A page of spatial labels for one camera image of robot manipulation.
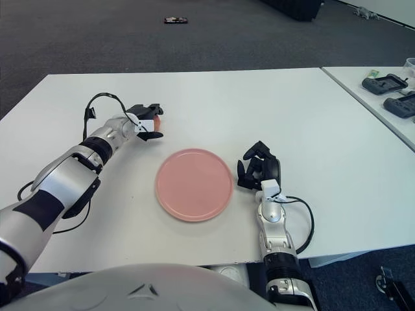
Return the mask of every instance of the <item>robotic arm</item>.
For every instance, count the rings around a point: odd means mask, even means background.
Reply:
[[[123,111],[47,165],[34,180],[27,198],[0,210],[0,306],[20,292],[24,277],[59,219],[76,216],[90,201],[100,185],[99,173],[123,143],[134,135],[145,141],[162,136],[154,131],[159,122],[157,115],[163,114],[158,104],[147,108],[136,105]],[[93,114],[88,105],[85,120]],[[317,311],[285,229],[281,203],[290,197],[281,193],[279,161],[262,142],[255,144],[244,159],[251,162],[246,173],[243,164],[238,163],[238,185],[260,190],[257,220],[271,303],[206,269],[140,264],[78,277],[17,300],[4,310],[107,311],[117,306],[119,310]],[[255,178],[254,172],[261,177]]]
[[[278,159],[261,141],[253,145],[243,159],[250,159],[250,164],[245,172],[242,162],[238,161],[238,185],[259,190],[255,198],[259,203],[259,243],[267,274],[268,300],[277,305],[302,305],[318,310],[311,288],[303,279],[297,258],[297,252],[304,250],[311,240],[314,228],[312,226],[307,242],[296,251],[285,228],[286,214],[282,204],[290,202],[281,191],[281,167]]]
[[[20,292],[59,219],[76,216],[91,200],[102,167],[123,143],[134,135],[145,141],[163,136],[154,131],[162,114],[159,104],[135,105],[108,120],[47,165],[27,198],[0,210],[0,305]]]

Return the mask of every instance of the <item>black device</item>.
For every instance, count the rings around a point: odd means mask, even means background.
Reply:
[[[393,99],[388,98],[383,103],[383,107],[399,118],[409,118],[415,115],[415,93]]]
[[[187,24],[189,21],[186,17],[166,17],[165,24]]]
[[[382,95],[405,89],[408,84],[406,80],[390,73],[381,78],[366,78],[362,81],[362,87],[375,95]]]
[[[263,0],[265,3],[296,19],[312,21],[316,18],[322,0]]]

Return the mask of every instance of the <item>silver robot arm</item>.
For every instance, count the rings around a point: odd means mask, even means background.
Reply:
[[[313,236],[313,214],[308,204],[296,198],[296,202],[300,201],[307,206],[312,222],[306,243],[296,250],[285,227],[286,214],[282,203],[289,202],[281,192],[281,167],[278,159],[261,141],[253,145],[243,159],[250,160],[250,163],[245,171],[242,161],[238,161],[238,186],[258,190],[255,195],[259,203],[257,222],[267,275],[268,300],[275,305],[286,306],[285,308],[289,305],[302,305],[317,311],[310,285],[303,279],[297,258],[297,251],[304,250]]]
[[[144,140],[162,136],[154,132],[153,118],[159,114],[158,104],[135,105],[106,121],[47,165],[27,198],[0,210],[0,305],[20,292],[59,219],[76,216],[90,201],[102,167],[123,143],[134,135]]]
[[[268,299],[276,304],[308,305],[317,311],[310,286],[303,280],[291,236],[285,228],[285,210],[278,203],[286,202],[287,198],[275,179],[261,181],[261,187],[262,191],[256,194],[260,201],[257,221]]]

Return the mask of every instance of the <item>white table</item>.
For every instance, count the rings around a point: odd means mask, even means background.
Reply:
[[[314,211],[314,238],[300,258],[415,243],[415,154],[320,69],[49,75],[0,122],[2,206],[80,142],[85,105],[102,91],[127,107],[160,103],[165,137],[130,141],[111,158],[88,220],[53,236],[31,272],[260,261],[252,192],[235,187],[222,214],[196,224],[171,217],[154,195],[156,172],[173,152],[211,150],[236,179],[237,160],[258,140],[280,159],[285,194]],[[89,133],[119,112],[109,98],[94,106],[98,119]],[[307,212],[301,205],[287,212],[299,246]],[[57,229],[83,216],[61,220]]]
[[[379,71],[378,77],[386,76],[388,73],[402,76],[402,67],[323,67],[323,71],[415,151],[415,123],[413,118],[402,119],[396,117],[383,107],[383,102],[387,98],[399,98],[403,95],[399,92],[374,95],[362,87],[363,79],[367,77],[372,69]]]

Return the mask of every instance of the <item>white table edge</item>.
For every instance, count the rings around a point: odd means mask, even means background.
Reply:
[[[387,128],[389,128],[396,136],[399,137],[412,151],[415,152],[415,144],[410,141],[405,135],[403,135],[392,123],[386,120],[383,116],[379,115],[369,104],[367,104],[361,97],[355,94],[351,89],[349,89],[345,84],[343,84],[339,79],[332,75],[327,69],[327,67],[321,67],[321,70],[333,79],[339,86],[341,86],[346,92],[348,92],[355,100],[360,102],[372,115],[379,119]]]

